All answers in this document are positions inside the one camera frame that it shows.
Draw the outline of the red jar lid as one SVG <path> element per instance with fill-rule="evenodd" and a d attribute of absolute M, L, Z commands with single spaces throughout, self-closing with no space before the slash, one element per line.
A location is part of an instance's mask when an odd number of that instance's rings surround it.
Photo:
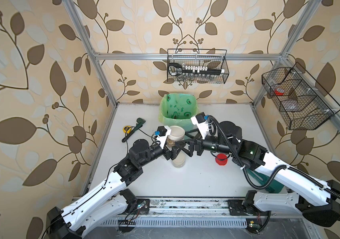
<path fill-rule="evenodd" d="M 220 153 L 215 156 L 215 162 L 220 166 L 225 166 L 228 163 L 227 155 Z"/>

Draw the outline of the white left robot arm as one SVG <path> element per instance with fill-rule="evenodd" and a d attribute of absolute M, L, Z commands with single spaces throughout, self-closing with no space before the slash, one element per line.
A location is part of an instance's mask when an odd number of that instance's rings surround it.
<path fill-rule="evenodd" d="M 136 140 L 100 184 L 63 209 L 54 207 L 47 213 L 42 238 L 82 239 L 103 221 L 122 213 L 131 214 L 138 207 L 137 197 L 127 187 L 143 173 L 143 166 L 161 156 L 173 160 L 185 145 L 183 140 L 171 147 Z"/>

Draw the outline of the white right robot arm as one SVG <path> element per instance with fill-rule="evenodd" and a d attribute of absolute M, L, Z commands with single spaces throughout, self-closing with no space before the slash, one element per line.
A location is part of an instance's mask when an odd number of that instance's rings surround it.
<path fill-rule="evenodd" d="M 291 211 L 321 226 L 340 222 L 340 184 L 327 182 L 285 163 L 261 145 L 244 140 L 242 129 L 233 122 L 218 122 L 200 113 L 192 117 L 197 135 L 176 142 L 192 156 L 205 150 L 232 156 L 253 188 L 249 192 L 252 209 L 258 211 Z"/>

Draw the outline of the beige lid jar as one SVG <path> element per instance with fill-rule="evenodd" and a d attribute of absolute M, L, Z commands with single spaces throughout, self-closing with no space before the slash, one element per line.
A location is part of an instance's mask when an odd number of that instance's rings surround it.
<path fill-rule="evenodd" d="M 172 160 L 172 165 L 175 168 L 181 168 L 186 163 L 186 156 L 183 153 L 180 153 L 174 160 Z"/>
<path fill-rule="evenodd" d="M 172 149 L 175 146 L 175 142 L 184 140 L 185 138 L 185 130 L 180 126 L 171 126 L 171 133 L 167 137 L 167 147 Z"/>

